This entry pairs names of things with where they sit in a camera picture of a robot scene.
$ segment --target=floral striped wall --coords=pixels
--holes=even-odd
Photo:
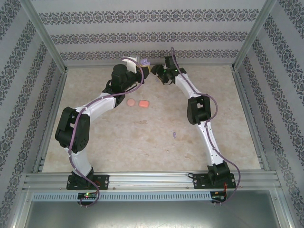
[[[33,0],[65,64],[116,63],[138,54],[159,63],[231,64],[265,0]]]
[[[17,0],[0,2],[0,228],[33,171],[61,73]]]
[[[279,0],[239,68],[269,166],[304,227],[304,1]]]

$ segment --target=beige floor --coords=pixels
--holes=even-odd
[[[219,112],[212,129],[221,153],[240,169],[260,169],[229,66],[184,68],[194,85],[218,102]],[[111,67],[69,70],[43,172],[71,172],[68,156],[55,140],[61,112],[66,106],[78,107],[96,98],[111,72]],[[91,125],[87,148],[94,170],[206,170],[206,149],[188,122],[184,94],[174,84],[162,85],[152,74],[145,82]],[[128,107],[128,98],[134,98],[136,106]],[[141,99],[150,101],[148,109],[138,106]]]

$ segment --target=orange sponge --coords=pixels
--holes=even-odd
[[[147,108],[147,107],[149,107],[149,101],[140,100],[138,105],[140,107]]]

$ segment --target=enclosure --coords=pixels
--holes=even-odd
[[[304,227],[303,4],[1,1],[0,227]],[[188,100],[149,74],[91,124],[88,159],[109,179],[98,203],[80,208],[85,191],[66,189],[73,168],[55,140],[62,111],[98,97],[121,57],[152,67],[171,47],[219,105],[216,142],[241,169],[233,199],[214,206],[223,189],[194,187],[188,175],[207,173],[208,152]]]

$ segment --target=purple wire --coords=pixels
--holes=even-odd
[[[140,69],[140,71],[141,71],[141,74],[142,74],[142,80],[141,80],[140,84],[139,84],[136,88],[134,88],[133,90],[130,90],[130,91],[128,91],[128,92],[123,92],[123,93],[118,93],[118,94],[113,94],[113,95],[106,95],[106,96],[103,96],[103,97],[99,97],[99,98],[97,98],[97,99],[91,101],[90,103],[88,103],[88,104],[86,105],[86,107],[84,107],[84,108],[79,112],[79,114],[78,114],[78,116],[77,116],[77,118],[76,118],[76,120],[75,120],[74,129],[73,129],[72,138],[71,138],[71,143],[70,143],[70,146],[69,146],[68,152],[67,152],[68,155],[69,155],[69,160],[70,160],[70,163],[71,163],[73,169],[79,174],[79,176],[81,176],[82,178],[84,178],[85,180],[87,180],[88,182],[90,182],[91,184],[93,184],[93,186],[96,188],[97,197],[96,197],[95,201],[93,201],[91,204],[86,205],[86,206],[85,206],[86,208],[93,206],[93,205],[98,201],[99,196],[100,196],[100,191],[99,191],[98,186],[97,186],[93,181],[91,181],[91,180],[88,179],[85,175],[83,175],[80,171],[78,171],[78,169],[76,168],[75,164],[74,164],[73,161],[72,161],[72,147],[73,147],[73,142],[74,142],[74,139],[75,139],[76,128],[77,128],[78,121],[79,121],[79,118],[80,118],[81,114],[82,114],[89,106],[91,106],[91,105],[94,104],[95,102],[100,101],[100,100],[105,99],[105,98],[108,98],[108,97],[111,97],[111,96],[120,96],[120,95],[129,94],[129,93],[132,93],[132,92],[134,92],[135,90],[137,90],[139,87],[141,87],[141,85],[143,84],[144,74],[143,74],[143,69],[141,68],[140,64],[139,64],[138,62],[134,61],[133,59],[128,58],[128,57],[122,57],[120,60],[123,60],[123,59],[128,59],[128,60],[130,60],[131,62],[134,62],[134,63],[139,67],[139,69]],[[82,199],[79,201],[79,204],[80,204],[81,207],[84,206],[84,205],[81,204],[81,202],[82,202],[83,199],[84,199],[84,198],[82,198]]]
[[[225,158],[223,155],[221,155],[220,152],[218,152],[218,150],[215,148],[215,146],[213,145],[212,140],[210,138],[208,127],[207,127],[207,123],[210,122],[218,114],[218,109],[219,109],[218,103],[216,102],[216,100],[212,96],[210,96],[208,94],[198,93],[198,92],[195,91],[195,89],[193,88],[193,86],[191,85],[191,83],[184,77],[183,73],[179,69],[179,66],[177,65],[177,63],[175,61],[174,54],[175,54],[175,50],[174,50],[173,47],[171,47],[171,56],[172,56],[174,65],[177,68],[177,70],[178,70],[179,74],[181,75],[181,77],[188,83],[188,85],[190,86],[190,88],[192,89],[192,91],[195,94],[197,94],[197,95],[202,95],[202,96],[209,97],[214,102],[214,104],[215,104],[215,113],[214,113],[214,115],[205,122],[205,128],[206,128],[206,132],[207,132],[207,137],[208,137],[208,139],[210,141],[212,149],[218,154],[218,156],[220,156],[222,159],[224,159],[225,161],[227,161],[228,163],[230,163],[231,165],[233,165],[237,169],[237,172],[238,172],[238,182],[237,182],[237,185],[236,185],[235,189],[233,190],[231,196],[225,202],[223,202],[222,204],[227,203],[227,202],[229,202],[229,200],[232,198],[232,196],[236,193],[236,191],[238,189],[238,186],[239,186],[239,184],[241,182],[241,171],[239,170],[238,166],[235,163],[229,161],[227,158]]]

